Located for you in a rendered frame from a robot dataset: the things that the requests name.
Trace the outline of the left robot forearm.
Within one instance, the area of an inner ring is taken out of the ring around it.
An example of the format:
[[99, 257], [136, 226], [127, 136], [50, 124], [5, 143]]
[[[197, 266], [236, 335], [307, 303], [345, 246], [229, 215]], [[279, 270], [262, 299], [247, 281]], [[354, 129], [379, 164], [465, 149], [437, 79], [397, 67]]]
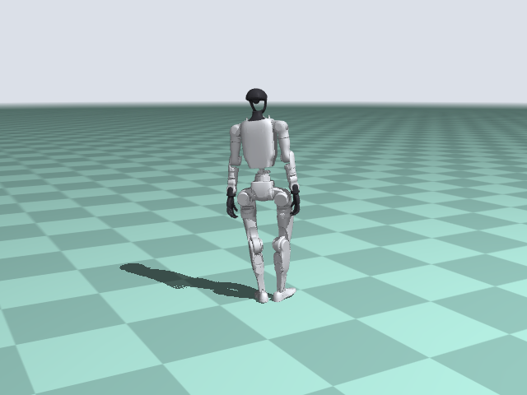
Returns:
[[[230, 156], [230, 159], [229, 159], [229, 165], [228, 165], [228, 186], [226, 188], [226, 191], [229, 187], [232, 187], [233, 188], [233, 194], [236, 194], [237, 192], [237, 181], [238, 181], [238, 172], [239, 172], [239, 168], [236, 168], [234, 166], [231, 166], [231, 156]], [[237, 177], [236, 177], [237, 176]]]

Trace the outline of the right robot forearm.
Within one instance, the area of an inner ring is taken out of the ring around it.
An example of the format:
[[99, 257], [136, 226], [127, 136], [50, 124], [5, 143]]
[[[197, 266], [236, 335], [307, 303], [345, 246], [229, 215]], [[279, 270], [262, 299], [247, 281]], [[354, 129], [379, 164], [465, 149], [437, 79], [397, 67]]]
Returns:
[[290, 151], [289, 153], [289, 160], [290, 160], [290, 163], [284, 165], [284, 168], [287, 173], [287, 181], [289, 183], [289, 189], [292, 191], [292, 185], [296, 184], [299, 190], [300, 186], [297, 183], [296, 164], [295, 164], [295, 156], [294, 156], [293, 151]]

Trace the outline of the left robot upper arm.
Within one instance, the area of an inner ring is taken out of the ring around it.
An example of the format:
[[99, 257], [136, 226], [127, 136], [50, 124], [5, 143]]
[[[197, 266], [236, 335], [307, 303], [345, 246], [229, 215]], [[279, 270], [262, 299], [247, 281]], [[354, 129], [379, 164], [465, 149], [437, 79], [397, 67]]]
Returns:
[[240, 125], [241, 123], [239, 124], [236, 124], [236, 125], [233, 125], [230, 129], [230, 135], [231, 135], [231, 145], [230, 145], [230, 149], [231, 149], [231, 165], [236, 165], [236, 166], [239, 166], [241, 164], [241, 158], [242, 156], [239, 156], [240, 154], [240, 144], [241, 144], [241, 139], [240, 139]]

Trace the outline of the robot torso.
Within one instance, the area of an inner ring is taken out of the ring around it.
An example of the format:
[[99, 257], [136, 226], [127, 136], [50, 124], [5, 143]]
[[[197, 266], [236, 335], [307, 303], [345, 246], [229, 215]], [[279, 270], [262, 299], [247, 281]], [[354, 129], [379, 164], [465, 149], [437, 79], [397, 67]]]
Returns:
[[[263, 116], [264, 117], [264, 116]], [[265, 117], [264, 117], [265, 118]], [[272, 201], [274, 180], [270, 180], [266, 167], [274, 166], [277, 158], [277, 132], [273, 130], [273, 118], [243, 121], [240, 125], [240, 136], [243, 154], [250, 169], [258, 169], [251, 182], [251, 197], [258, 201]]]

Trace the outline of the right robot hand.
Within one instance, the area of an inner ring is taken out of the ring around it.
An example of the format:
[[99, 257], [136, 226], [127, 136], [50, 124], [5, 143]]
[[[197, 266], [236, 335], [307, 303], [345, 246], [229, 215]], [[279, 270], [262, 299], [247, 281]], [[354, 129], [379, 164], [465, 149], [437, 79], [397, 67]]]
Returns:
[[291, 191], [291, 194], [293, 194], [293, 202], [291, 204], [291, 207], [293, 207], [294, 205], [294, 210], [293, 212], [291, 212], [291, 216], [294, 216], [296, 215], [299, 210], [300, 210], [300, 197], [299, 197], [299, 192], [300, 190], [298, 190], [298, 186], [296, 184], [293, 184], [292, 185], [292, 191]]

